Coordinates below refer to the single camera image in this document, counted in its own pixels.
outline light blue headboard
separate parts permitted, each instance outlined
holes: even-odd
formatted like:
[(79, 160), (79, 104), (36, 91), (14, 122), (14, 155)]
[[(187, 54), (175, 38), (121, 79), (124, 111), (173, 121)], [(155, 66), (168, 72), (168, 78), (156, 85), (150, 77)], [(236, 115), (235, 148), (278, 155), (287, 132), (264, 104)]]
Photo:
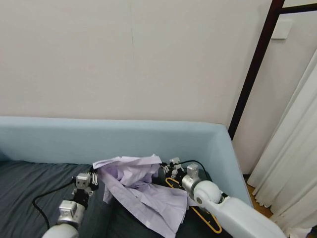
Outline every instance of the light blue headboard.
[(157, 154), (198, 160), (228, 195), (251, 205), (225, 126), (202, 122), (0, 117), (0, 160), (77, 163)]

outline white curtain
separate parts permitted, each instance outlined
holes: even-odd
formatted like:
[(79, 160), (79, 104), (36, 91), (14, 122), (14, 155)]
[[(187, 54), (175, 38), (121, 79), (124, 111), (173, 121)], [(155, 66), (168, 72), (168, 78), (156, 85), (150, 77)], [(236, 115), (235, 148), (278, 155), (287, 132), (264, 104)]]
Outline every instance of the white curtain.
[(317, 51), (248, 184), (288, 236), (317, 225)]

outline lavender cloth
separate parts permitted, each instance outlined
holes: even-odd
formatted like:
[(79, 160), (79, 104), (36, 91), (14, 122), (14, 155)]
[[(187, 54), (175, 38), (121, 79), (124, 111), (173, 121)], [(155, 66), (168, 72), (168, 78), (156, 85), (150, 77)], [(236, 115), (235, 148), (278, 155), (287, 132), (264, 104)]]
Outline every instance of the lavender cloth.
[(105, 183), (104, 202), (114, 196), (146, 227), (165, 238), (174, 238), (187, 209), (187, 193), (151, 184), (157, 176), (158, 156), (116, 157), (93, 163)]

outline black cable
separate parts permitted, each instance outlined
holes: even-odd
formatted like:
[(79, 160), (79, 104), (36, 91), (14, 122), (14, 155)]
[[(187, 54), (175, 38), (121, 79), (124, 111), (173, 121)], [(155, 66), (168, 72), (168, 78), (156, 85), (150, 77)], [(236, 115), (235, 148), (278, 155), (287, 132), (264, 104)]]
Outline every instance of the black cable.
[(46, 226), (47, 226), (48, 229), (50, 228), (49, 220), (48, 220), (47, 216), (45, 215), (45, 213), (42, 211), (42, 209), (35, 203), (35, 201), (36, 201), (38, 198), (40, 198), (40, 197), (44, 197), (44, 196), (46, 196), (46, 195), (48, 195), (48, 194), (50, 194), (50, 193), (59, 191), (59, 190), (65, 188), (65, 187), (71, 185), (72, 183), (74, 183), (74, 180), (73, 180), (73, 179), (72, 179), (71, 182), (69, 182), (69, 183), (67, 183), (67, 184), (64, 184), (63, 186), (58, 187), (58, 188), (56, 188), (56, 189), (54, 189), (54, 190), (52, 190), (52, 191), (48, 191), (48, 192), (46, 192), (46, 193), (43, 193), (43, 194), (41, 194), (41, 195), (38, 195), (38, 196), (36, 196), (36, 197), (32, 200), (33, 206), (34, 206), (35, 209), (38, 210), (39, 213), (43, 216), (43, 218), (44, 218), (44, 220), (45, 220), (45, 223), (46, 223)]
[(189, 162), (195, 162), (195, 163), (200, 164), (200, 166), (203, 168), (203, 170), (204, 170), (204, 172), (205, 172), (206, 179), (212, 181), (211, 177), (207, 174), (207, 171), (205, 170), (205, 167), (202, 165), (202, 163), (200, 163), (200, 162), (197, 161), (197, 160), (187, 160), (187, 161), (183, 161), (183, 162), (181, 162), (181, 163), (177, 163), (177, 164), (174, 164), (174, 165), (181, 165), (181, 164), (185, 164), (185, 163), (189, 163)]

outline wooden floor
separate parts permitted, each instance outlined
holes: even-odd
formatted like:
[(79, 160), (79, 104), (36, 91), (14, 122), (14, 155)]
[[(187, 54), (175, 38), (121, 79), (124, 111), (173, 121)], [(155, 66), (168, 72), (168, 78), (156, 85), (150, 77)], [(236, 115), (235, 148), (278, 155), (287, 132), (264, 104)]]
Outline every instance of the wooden floor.
[(252, 204), (253, 204), (253, 207), (254, 209), (256, 209), (258, 212), (262, 213), (263, 215), (265, 215), (266, 217), (270, 217), (273, 215), (273, 213), (271, 213), (270, 209), (269, 208), (265, 208), (264, 206), (260, 206), (254, 196), (252, 195), (252, 192), (254, 190), (254, 187), (251, 187), (250, 185), (247, 184), (247, 187), (248, 187), (248, 191), (249, 191), (249, 194), (250, 194), (250, 197), (251, 197), (251, 200), (252, 200)]

